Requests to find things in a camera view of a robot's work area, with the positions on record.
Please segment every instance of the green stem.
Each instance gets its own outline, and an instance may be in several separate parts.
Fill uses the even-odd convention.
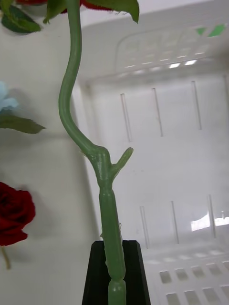
[[[108,304],[126,305],[126,288],[124,282],[125,261],[115,194],[112,190],[112,185],[117,174],[129,160],[133,149],[128,148],[121,159],[116,164],[112,164],[109,151],[105,147],[93,144],[78,129],[72,119],[70,100],[78,74],[82,53],[80,0],[65,1],[70,26],[71,51],[59,96],[60,118],[70,137],[91,162],[100,188],[99,201],[106,265],[111,277],[111,282],[108,288]]]

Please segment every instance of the red petal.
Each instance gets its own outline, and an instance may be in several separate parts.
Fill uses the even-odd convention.
[[[7,235],[0,233],[0,246],[9,246],[10,244],[18,243],[27,238],[27,234],[20,231],[15,235]]]
[[[80,4],[84,5],[85,7],[87,7],[88,9],[91,9],[91,10],[111,10],[111,9],[105,8],[103,6],[97,6],[97,5],[88,3],[85,0],[81,0]]]

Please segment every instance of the green plastic stem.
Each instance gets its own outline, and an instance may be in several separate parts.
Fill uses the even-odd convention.
[[[59,96],[60,118],[70,137],[91,162],[100,188],[99,201],[106,265],[111,277],[108,287],[108,304],[126,305],[126,287],[124,281],[125,261],[115,194],[112,190],[112,185],[115,177],[132,155],[133,149],[128,148],[120,160],[116,164],[112,164],[109,151],[105,147],[93,144],[78,129],[72,119],[70,100],[81,61],[82,32],[80,0],[65,1],[70,26],[71,51]]]

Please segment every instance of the black holder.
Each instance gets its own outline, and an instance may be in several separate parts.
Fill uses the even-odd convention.
[[[149,291],[142,259],[140,244],[137,241],[123,241],[126,267],[126,304],[150,305]],[[108,285],[111,280],[107,266],[104,243],[92,244],[88,264],[82,305],[108,305]]]

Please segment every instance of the rose petal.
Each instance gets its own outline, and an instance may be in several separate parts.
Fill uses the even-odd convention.
[[[87,7],[88,9],[91,9],[91,10],[111,10],[111,9],[105,8],[103,6],[91,4],[85,0],[81,0],[80,5],[84,5],[85,7]]]
[[[0,182],[0,196],[2,193],[9,193],[12,196],[17,192],[16,189],[8,186],[7,184]]]
[[[24,214],[20,213],[22,219],[17,218],[19,222],[23,222],[24,225],[29,224],[36,215],[35,205],[32,201],[32,196],[28,191],[17,191],[18,195],[21,198],[21,202],[23,202]]]
[[[7,235],[4,233],[0,233],[0,246],[9,246],[10,244],[18,243],[27,238],[27,234],[23,231],[19,231],[14,235]]]
[[[20,231],[21,229],[23,229],[24,226],[25,224],[21,224],[16,221],[3,218],[0,216],[0,234],[2,232],[8,232],[10,234],[14,234]]]

